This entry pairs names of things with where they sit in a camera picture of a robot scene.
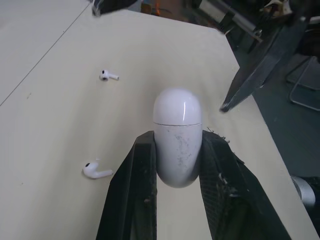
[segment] white earbud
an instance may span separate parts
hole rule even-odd
[[[102,70],[100,73],[100,79],[102,81],[108,81],[109,78],[119,80],[119,76],[109,73],[108,70]]]
[[[99,179],[99,178],[110,176],[114,173],[112,170],[96,171],[98,165],[99,164],[97,162],[87,163],[83,168],[84,175],[86,175],[91,179]]]

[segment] chair leg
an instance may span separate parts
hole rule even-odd
[[[298,105],[304,106],[304,107],[306,107],[306,108],[309,108],[309,109],[312,109],[312,110],[315,110],[315,111],[320,111],[320,108],[316,108],[316,107],[307,105],[307,104],[305,104],[305,103],[302,103],[302,102],[299,102],[299,101],[296,101],[296,100],[293,99],[293,93],[294,93],[295,89],[297,88],[297,86],[300,84],[300,81],[301,81],[301,79],[303,78],[303,76],[305,75],[306,71],[308,70],[311,61],[312,61],[312,57],[309,57],[309,58],[307,59],[307,64],[306,64],[304,70],[303,70],[302,73],[300,74],[298,80],[295,82],[295,84],[294,84],[294,86],[293,86],[293,88],[292,88],[292,90],[291,90],[288,98],[289,98],[290,102],[292,102],[292,103],[294,103],[294,104],[298,104]]]
[[[313,57],[310,56],[310,57],[307,57],[305,60],[303,60],[302,62],[300,62],[296,67],[294,67],[290,72],[288,72],[286,75],[285,75],[285,81],[287,83],[290,83],[290,84],[295,84],[295,82],[291,79],[289,79],[289,76],[294,72],[296,71],[298,68],[300,68],[303,64],[305,64],[307,61],[310,61]],[[319,88],[315,88],[315,87],[312,87],[312,86],[309,86],[309,85],[306,85],[306,84],[303,84],[303,83],[299,83],[299,86],[300,87],[303,87],[303,88],[306,88],[306,89],[309,89],[309,90],[312,90],[312,91],[318,91],[320,90]]]

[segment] table surface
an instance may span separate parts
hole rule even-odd
[[[157,95],[183,87],[200,99],[203,128],[225,136],[259,179],[291,238],[319,239],[254,99],[219,112],[238,68],[215,29],[127,10],[94,18],[88,7],[0,107],[0,238],[95,239],[111,178],[87,179],[82,168],[100,158],[98,170],[116,171],[153,129]],[[102,69],[120,80],[100,81]],[[198,179],[157,187],[159,240],[211,239]]]

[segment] beige table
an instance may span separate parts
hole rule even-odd
[[[0,105],[87,6],[86,0],[0,2]]]
[[[107,68],[119,81],[102,82]],[[110,178],[81,174],[88,160],[117,170],[168,87],[199,96],[203,127],[230,140],[293,240],[319,239],[252,97],[219,112],[238,64],[218,31],[131,11],[74,22],[0,107],[0,239],[93,240]],[[158,180],[159,240],[209,240],[199,180]]]

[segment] orange object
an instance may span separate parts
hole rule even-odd
[[[155,14],[157,16],[160,16],[160,10],[159,10],[159,1],[158,0],[155,0]]]

